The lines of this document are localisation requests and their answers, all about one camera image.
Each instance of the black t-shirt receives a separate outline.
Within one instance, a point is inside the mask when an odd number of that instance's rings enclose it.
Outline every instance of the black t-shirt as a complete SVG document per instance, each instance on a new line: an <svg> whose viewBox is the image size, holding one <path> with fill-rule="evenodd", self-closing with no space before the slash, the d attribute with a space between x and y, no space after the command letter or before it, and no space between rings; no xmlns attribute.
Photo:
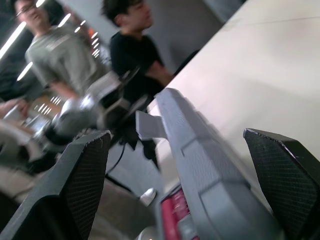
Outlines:
<svg viewBox="0 0 320 240"><path fill-rule="evenodd" d="M164 65L155 44L148 36L143 36L139 41L118 32L111 38L110 54L112 68L119 76L136 67L140 68L139 73L124 88L124 98L131 103L143 95L153 97L164 89L157 80L145 76L155 61Z"/></svg>

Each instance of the young man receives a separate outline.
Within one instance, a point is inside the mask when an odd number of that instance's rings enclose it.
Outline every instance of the young man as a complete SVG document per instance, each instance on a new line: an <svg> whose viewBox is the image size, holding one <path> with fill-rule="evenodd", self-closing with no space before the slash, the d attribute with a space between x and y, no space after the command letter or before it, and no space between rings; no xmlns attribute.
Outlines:
<svg viewBox="0 0 320 240"><path fill-rule="evenodd" d="M102 14L120 31L110 43L113 70L119 75L140 68L137 76L124 89L130 102L143 95L154 96L167 86L174 76L166 70L152 40L143 31L152 26L151 12L144 0L103 0Z"/></svg>
<svg viewBox="0 0 320 240"><path fill-rule="evenodd" d="M68 24L51 27L48 14L36 7L35 0L8 1L17 19L26 22L34 34L25 57L27 62L33 62L32 70L44 86L66 99L76 98L106 74L75 28Z"/></svg>

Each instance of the white table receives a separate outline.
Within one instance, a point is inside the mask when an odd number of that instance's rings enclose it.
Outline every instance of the white table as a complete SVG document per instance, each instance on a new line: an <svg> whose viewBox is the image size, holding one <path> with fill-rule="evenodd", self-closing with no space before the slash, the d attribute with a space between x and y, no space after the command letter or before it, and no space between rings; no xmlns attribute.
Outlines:
<svg viewBox="0 0 320 240"><path fill-rule="evenodd" d="M245 128L299 140L320 159L320 1L248 0L168 87L214 126L250 183ZM160 141L165 190L178 180L170 152Z"/></svg>

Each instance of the eyeglasses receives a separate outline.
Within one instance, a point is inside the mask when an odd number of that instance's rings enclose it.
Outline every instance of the eyeglasses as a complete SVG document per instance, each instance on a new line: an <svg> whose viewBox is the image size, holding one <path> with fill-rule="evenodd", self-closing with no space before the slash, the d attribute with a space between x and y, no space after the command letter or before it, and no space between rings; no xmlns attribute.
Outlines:
<svg viewBox="0 0 320 240"><path fill-rule="evenodd" d="M25 14L27 12L29 12L31 9L35 9L37 8L35 4L30 4L30 5L27 5L27 6L24 6L20 12L18 12L18 14L16 15L17 17L20 15L20 14Z"/></svg>

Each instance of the dark hair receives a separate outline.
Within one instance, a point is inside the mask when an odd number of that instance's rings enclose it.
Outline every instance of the dark hair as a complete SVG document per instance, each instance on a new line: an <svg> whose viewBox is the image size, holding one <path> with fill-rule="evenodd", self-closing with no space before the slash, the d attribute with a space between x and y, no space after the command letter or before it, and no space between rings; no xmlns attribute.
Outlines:
<svg viewBox="0 0 320 240"><path fill-rule="evenodd" d="M129 7L139 4L142 1L143 0L103 0L101 13L117 25L115 22L117 15L127 14Z"/></svg>
<svg viewBox="0 0 320 240"><path fill-rule="evenodd" d="M16 2L18 2L18 0L6 0L6 7L8 9L8 11L13 14L16 15Z"/></svg>

